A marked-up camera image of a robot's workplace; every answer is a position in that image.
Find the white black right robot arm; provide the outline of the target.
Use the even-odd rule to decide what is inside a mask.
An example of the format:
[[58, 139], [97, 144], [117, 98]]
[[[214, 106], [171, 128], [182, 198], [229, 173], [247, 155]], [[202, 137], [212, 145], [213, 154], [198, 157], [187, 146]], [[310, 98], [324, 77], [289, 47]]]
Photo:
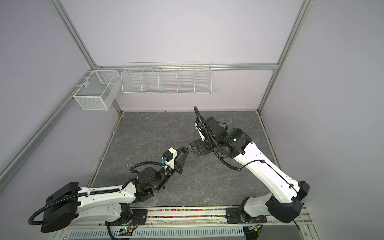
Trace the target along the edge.
[[282, 223], [291, 223], [301, 213], [302, 200], [308, 195], [310, 186], [298, 182], [285, 174], [269, 160], [254, 141], [241, 129], [229, 129], [213, 117], [203, 118], [198, 107], [195, 127], [200, 139], [191, 142], [195, 156], [213, 153], [221, 163], [234, 171], [249, 170], [270, 191], [268, 194], [246, 197], [237, 209], [227, 213], [232, 222], [252, 223], [262, 216], [271, 215]]

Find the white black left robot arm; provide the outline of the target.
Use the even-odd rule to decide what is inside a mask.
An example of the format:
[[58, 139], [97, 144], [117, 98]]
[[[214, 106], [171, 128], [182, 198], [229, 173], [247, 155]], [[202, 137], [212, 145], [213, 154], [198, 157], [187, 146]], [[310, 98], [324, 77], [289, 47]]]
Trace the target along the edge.
[[136, 177], [122, 185], [87, 188], [71, 182], [46, 198], [28, 224], [40, 226], [42, 233], [55, 232], [79, 223], [101, 221], [113, 226], [129, 224], [134, 218], [130, 205], [147, 201], [164, 188], [174, 173], [182, 174], [190, 151], [170, 148], [159, 162], [145, 161], [130, 168]]

